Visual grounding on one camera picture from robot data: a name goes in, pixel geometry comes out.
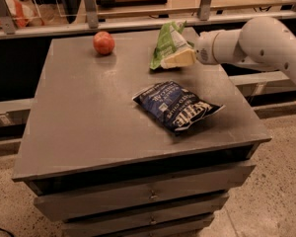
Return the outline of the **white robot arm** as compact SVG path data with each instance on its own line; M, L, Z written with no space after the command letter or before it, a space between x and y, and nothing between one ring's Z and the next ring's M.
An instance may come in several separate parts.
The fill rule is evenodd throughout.
M296 85L296 37L274 18L253 18L236 30L203 32L194 48L184 47L166 56L161 66L185 67L197 60L206 65L280 70Z

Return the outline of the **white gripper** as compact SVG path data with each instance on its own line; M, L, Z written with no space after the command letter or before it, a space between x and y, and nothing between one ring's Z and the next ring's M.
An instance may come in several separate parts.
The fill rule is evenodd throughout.
M196 59L202 64L216 64L213 48L214 42L218 33L202 32L199 38L195 41L194 50L186 48L179 50L161 60L161 67L164 69L185 67L193 65Z

